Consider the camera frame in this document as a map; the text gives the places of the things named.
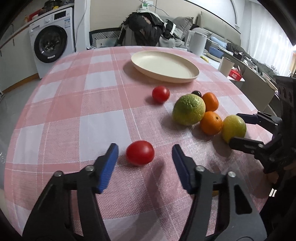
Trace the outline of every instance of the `checkered tablecloth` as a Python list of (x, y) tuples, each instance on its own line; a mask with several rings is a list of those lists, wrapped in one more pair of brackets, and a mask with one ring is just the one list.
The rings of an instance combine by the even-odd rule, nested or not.
[[(186, 84), (151, 79), (131, 63), (131, 56), (143, 50), (183, 56), (200, 69), (200, 75)], [(158, 85), (167, 86), (171, 93), (163, 105), (151, 97)], [(175, 101), (193, 90), (213, 92), (222, 119), (256, 112), (233, 83), (189, 52), (131, 46), (88, 50), (60, 59), (34, 90), (10, 141), (4, 190), (15, 229), (23, 232), (53, 172), (76, 172), (93, 164), (112, 142), (118, 144), (120, 156), (108, 188), (97, 196), (111, 240), (178, 240), (192, 198), (182, 189), (172, 161), (176, 143), (198, 165), (213, 172), (236, 172), (260, 210), (270, 192), (261, 164), (252, 155), (230, 150), (220, 135), (209, 137), (198, 125), (185, 128), (172, 121)], [(254, 125), (247, 125), (247, 137), (265, 143), (271, 139), (270, 133)], [(155, 148), (154, 160), (143, 167), (129, 165), (125, 159), (127, 146), (137, 140)], [(73, 194), (75, 229), (82, 234)], [(212, 205), (208, 234), (214, 230), (217, 199)]]

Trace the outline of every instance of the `wooden baseboard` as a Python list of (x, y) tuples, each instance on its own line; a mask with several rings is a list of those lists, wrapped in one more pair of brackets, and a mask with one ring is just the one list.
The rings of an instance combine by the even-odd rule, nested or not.
[(14, 89), (16, 89), (17, 87), (20, 87), (20, 86), (22, 86), (22, 85), (24, 85), (24, 84), (26, 84), (26, 83), (28, 83), (28, 82), (30, 82), (32, 80), (35, 80), (35, 79), (40, 79), (38, 73), (37, 74), (34, 74), (34, 75), (31, 75), (31, 76), (29, 76), (29, 77), (27, 77), (27, 78), (25, 78), (25, 79), (23, 79), (23, 80), (15, 83), (14, 85), (8, 87), (7, 89), (3, 90), (2, 92), (4, 94), (6, 94), (6, 93), (8, 93), (8, 92), (10, 92), (10, 91), (12, 91)]

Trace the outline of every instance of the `white washing machine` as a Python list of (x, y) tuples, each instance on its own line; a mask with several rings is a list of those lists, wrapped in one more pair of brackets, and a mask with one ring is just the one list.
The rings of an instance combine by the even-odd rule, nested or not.
[(73, 8), (56, 11), (29, 26), (31, 47), (40, 78), (55, 62), (74, 53)]

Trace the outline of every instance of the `blue cloth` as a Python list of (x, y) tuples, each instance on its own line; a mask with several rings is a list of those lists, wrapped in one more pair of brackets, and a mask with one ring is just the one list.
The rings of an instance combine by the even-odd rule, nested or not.
[(210, 37), (210, 39), (211, 39), (213, 42), (219, 44), (222, 48), (225, 48), (225, 49), (226, 49), (226, 47), (227, 47), (227, 43), (225, 43), (225, 42), (223, 42), (223, 41), (221, 41), (221, 40), (219, 40), (219, 39), (217, 39), (216, 37), (213, 37), (213, 36)]

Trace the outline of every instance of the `washing machine door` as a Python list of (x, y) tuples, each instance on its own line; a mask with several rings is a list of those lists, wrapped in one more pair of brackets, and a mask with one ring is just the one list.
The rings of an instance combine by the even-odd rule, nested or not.
[(55, 62), (65, 51), (67, 33), (59, 26), (51, 25), (40, 31), (34, 42), (36, 57), (44, 63)]

